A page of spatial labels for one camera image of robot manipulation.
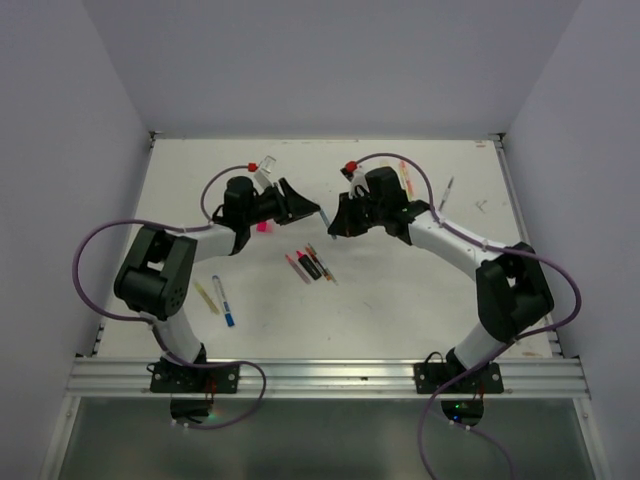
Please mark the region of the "pink highlighter cap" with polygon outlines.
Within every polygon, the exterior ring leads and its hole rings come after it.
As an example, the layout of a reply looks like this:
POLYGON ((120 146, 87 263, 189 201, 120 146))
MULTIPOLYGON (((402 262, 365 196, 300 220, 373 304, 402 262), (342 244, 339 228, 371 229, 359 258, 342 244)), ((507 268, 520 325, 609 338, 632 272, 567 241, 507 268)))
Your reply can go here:
POLYGON ((273 232, 273 226, 268 221, 261 222, 256 226, 256 231, 263 234, 271 234, 273 232))

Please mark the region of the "red orange-tipped pen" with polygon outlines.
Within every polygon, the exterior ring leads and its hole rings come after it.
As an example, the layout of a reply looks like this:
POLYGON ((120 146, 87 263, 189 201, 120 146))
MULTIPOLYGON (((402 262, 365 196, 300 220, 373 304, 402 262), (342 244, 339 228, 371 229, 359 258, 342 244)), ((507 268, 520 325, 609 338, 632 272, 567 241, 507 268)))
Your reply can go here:
POLYGON ((307 255, 311 258, 311 260, 314 262, 315 266, 318 268, 318 270, 323 275, 323 277, 327 281, 330 281, 331 280, 331 275, 329 274, 329 272, 323 266, 322 262, 317 257, 315 250, 310 245, 306 245, 305 246, 305 251, 306 251, 307 255))

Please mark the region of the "green clear pen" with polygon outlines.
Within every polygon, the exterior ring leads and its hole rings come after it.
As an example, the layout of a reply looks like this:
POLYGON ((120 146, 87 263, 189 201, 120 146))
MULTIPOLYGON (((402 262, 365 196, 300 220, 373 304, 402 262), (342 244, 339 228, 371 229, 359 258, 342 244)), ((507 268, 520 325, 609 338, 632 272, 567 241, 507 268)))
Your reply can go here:
POLYGON ((328 265, 326 264, 326 262, 321 258, 321 256, 318 254, 318 252, 316 251, 316 249, 310 244, 308 243, 307 245, 310 245, 316 252, 317 257, 319 258, 319 260, 322 262, 323 266, 326 268, 326 270, 329 272, 329 274, 331 275, 331 282, 335 285, 338 284, 337 279, 335 278, 335 276, 332 274, 332 272, 330 271, 328 265))

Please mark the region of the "pink clear pen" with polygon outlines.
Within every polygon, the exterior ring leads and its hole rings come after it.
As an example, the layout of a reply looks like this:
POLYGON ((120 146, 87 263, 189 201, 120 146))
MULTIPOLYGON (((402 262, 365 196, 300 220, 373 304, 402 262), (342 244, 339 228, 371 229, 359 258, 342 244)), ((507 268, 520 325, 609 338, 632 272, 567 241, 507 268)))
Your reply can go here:
POLYGON ((311 280, 309 279, 307 274, 303 271, 303 269, 300 267, 300 265, 288 254, 285 255, 285 259, 287 260, 289 265, 293 268, 293 270, 296 272, 296 274, 302 279, 302 281, 305 284, 310 285, 311 280))

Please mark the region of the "black highlighter body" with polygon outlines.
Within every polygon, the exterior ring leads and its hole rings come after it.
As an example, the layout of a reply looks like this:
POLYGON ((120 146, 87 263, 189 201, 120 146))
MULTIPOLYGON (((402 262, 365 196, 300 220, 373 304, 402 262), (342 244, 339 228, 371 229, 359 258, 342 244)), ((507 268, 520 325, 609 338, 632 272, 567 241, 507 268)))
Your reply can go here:
POLYGON ((319 280, 322 277, 322 273, 306 253, 297 250, 296 255, 299 264, 313 280, 319 280))

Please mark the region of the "pale yellow pen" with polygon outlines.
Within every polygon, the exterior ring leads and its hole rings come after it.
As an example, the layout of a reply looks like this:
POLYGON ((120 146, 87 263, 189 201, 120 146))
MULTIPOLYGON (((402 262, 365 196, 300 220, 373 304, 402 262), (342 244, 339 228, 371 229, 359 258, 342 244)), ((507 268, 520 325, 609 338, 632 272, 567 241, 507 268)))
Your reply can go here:
POLYGON ((202 298, 202 300, 205 302, 209 310, 214 315, 219 315, 220 314, 219 308, 217 307, 213 299, 209 296, 209 294, 204 289, 204 287, 198 281, 193 281, 193 286, 195 290, 198 292, 198 294, 200 295, 200 297, 202 298))

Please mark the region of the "blue capped white pen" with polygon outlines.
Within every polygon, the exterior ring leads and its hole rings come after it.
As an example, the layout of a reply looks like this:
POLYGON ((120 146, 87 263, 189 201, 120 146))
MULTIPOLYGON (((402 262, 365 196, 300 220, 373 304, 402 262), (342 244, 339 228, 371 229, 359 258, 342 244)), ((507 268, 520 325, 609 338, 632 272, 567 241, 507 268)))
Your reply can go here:
POLYGON ((223 312, 226 324, 229 328, 233 328, 235 326, 235 321, 230 309, 228 299, 226 297, 226 293, 224 291, 223 284, 221 282, 221 278, 218 275, 213 275, 212 282, 213 282, 216 294, 218 296, 218 299, 221 303, 222 312, 223 312))

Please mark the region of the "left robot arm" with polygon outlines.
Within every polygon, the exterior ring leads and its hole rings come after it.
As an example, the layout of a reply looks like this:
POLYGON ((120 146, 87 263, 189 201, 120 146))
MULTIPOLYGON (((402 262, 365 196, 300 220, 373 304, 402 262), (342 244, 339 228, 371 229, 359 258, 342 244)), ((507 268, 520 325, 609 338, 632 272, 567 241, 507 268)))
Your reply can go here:
POLYGON ((167 226, 141 227, 114 282, 115 296, 142 315, 163 351, 175 364, 172 379, 185 392, 201 390, 208 379, 204 345, 195 336, 183 304, 193 265, 238 254, 251 227, 267 220, 284 226, 320 211, 286 179, 258 192, 246 176, 231 178, 222 214, 196 232, 172 234, 167 226))

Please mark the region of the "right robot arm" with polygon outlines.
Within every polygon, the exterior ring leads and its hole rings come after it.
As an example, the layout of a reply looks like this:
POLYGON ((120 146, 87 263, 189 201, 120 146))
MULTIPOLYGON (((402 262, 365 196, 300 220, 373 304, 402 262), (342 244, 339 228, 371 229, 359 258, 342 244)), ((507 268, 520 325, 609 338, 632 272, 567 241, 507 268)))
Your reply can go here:
POLYGON ((351 238, 373 227, 409 246, 431 252, 474 281, 478 323, 445 357, 451 389, 468 392, 481 380, 477 365, 505 347, 554 308, 554 299, 535 251, 520 242, 493 247, 472 232, 447 222, 423 200, 411 201, 395 170, 368 172, 350 162, 341 169, 350 182, 339 195, 333 236, 351 238))

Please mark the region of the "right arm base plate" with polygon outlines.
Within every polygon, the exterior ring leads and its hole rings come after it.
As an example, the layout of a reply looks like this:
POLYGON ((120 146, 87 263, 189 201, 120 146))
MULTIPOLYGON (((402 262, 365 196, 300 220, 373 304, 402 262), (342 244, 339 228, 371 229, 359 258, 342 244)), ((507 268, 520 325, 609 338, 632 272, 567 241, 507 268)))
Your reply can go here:
POLYGON ((505 392, 497 363, 474 371, 458 371, 448 362, 418 362, 413 365, 413 379, 418 394, 439 391, 444 394, 501 394, 505 392))

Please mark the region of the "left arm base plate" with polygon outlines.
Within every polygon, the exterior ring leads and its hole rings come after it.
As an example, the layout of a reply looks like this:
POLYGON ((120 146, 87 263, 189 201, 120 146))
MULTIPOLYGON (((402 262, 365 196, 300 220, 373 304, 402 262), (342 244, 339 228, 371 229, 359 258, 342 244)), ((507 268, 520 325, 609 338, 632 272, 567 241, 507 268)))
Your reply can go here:
POLYGON ((151 374, 152 393, 235 394, 240 378, 238 365, 197 369, 160 359, 146 370, 151 374))

